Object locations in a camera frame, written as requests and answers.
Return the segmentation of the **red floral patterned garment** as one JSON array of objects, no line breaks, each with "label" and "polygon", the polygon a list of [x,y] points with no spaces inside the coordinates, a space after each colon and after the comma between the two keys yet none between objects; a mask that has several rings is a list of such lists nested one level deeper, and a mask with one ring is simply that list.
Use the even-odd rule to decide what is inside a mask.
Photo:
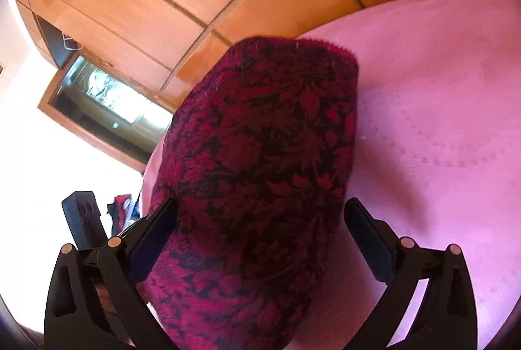
[{"label": "red floral patterned garment", "polygon": [[151,195],[176,227],[146,281],[181,349],[282,349],[324,281],[354,161],[359,67],[313,39],[232,46],[176,110]]}]

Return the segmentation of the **wooden framed window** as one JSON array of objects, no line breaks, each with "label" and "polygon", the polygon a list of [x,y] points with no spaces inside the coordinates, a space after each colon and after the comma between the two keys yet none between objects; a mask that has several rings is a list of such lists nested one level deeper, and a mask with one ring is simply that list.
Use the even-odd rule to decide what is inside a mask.
[{"label": "wooden framed window", "polygon": [[97,150],[143,173],[172,112],[76,52],[38,108]]}]

